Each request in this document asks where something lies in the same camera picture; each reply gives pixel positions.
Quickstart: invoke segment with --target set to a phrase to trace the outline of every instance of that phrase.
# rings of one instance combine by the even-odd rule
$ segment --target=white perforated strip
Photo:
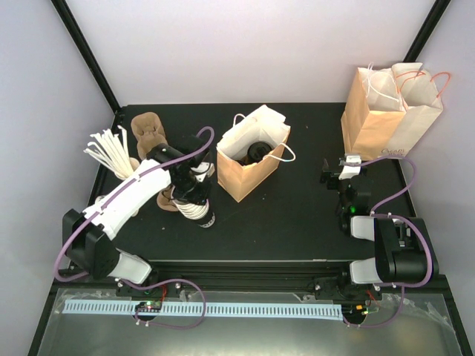
[[[63,314],[133,315],[140,303],[128,300],[66,300]],[[160,312],[144,311],[141,315],[199,317],[202,303],[164,302]],[[297,319],[342,320],[341,307],[329,304],[284,303],[207,303],[207,317],[279,317]]]

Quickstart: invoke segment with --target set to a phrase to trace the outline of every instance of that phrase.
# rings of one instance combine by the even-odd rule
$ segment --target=kraft paper bag
[[[381,156],[405,115],[391,69],[358,68],[341,118],[346,153]]]
[[[441,72],[431,76],[428,71],[422,70],[422,63],[398,63],[391,69],[404,100],[406,114],[381,153],[406,156],[444,110],[440,96],[451,75]],[[442,74],[447,75],[448,80],[439,92],[434,79]]]
[[[236,124],[238,116],[244,119]],[[273,171],[280,162],[295,160],[293,151],[286,145],[290,126],[285,125],[285,116],[263,105],[248,116],[235,116],[233,127],[217,144],[217,182],[240,202]],[[262,161],[251,165],[240,165],[237,160],[247,155],[249,146],[264,141],[274,149]],[[282,159],[287,148],[292,159]]]

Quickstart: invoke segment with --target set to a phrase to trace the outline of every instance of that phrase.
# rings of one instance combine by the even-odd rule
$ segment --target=black tube
[[[434,2],[403,62],[415,62],[417,60],[422,48],[424,48],[425,43],[428,41],[433,29],[436,28],[437,23],[450,2],[451,0],[436,0],[436,2]]]
[[[56,11],[61,17],[61,20],[68,29],[69,34],[71,35],[74,43],[76,44],[79,52],[82,54],[82,58],[85,60],[86,64],[89,67],[94,79],[99,85],[100,90],[105,96],[105,99],[111,106],[111,109],[114,113],[119,112],[120,105],[117,101],[110,85],[107,83],[107,80],[102,72],[99,63],[97,63],[96,58],[94,57],[92,50],[89,48],[89,44],[86,41],[86,38],[81,32],[79,25],[76,22],[76,19],[73,16],[73,13],[69,9],[68,4],[65,0],[51,0]]]

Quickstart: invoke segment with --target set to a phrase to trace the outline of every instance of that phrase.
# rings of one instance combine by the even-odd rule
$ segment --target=white paper bag
[[[391,67],[404,100],[406,114],[381,155],[406,156],[444,109],[440,96],[451,75],[441,72],[432,77],[421,68],[422,63],[398,63]],[[434,79],[441,74],[448,75],[448,80],[439,92]]]
[[[236,124],[237,117],[244,119]],[[217,144],[217,182],[240,202],[247,194],[265,180],[279,162],[291,162],[295,155],[286,145],[290,126],[285,125],[285,116],[263,105],[248,116],[235,116],[233,127]],[[247,155],[249,146],[264,141],[274,149],[262,161],[242,166],[237,162]],[[287,148],[292,159],[282,159]]]

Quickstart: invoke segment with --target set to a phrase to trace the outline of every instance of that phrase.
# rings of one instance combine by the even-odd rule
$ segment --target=cable clip
[[[140,179],[141,179],[140,173],[138,173],[137,171],[135,171],[133,174],[131,174],[131,175],[129,176],[129,178],[134,178],[134,179],[135,179],[135,182],[140,182]]]

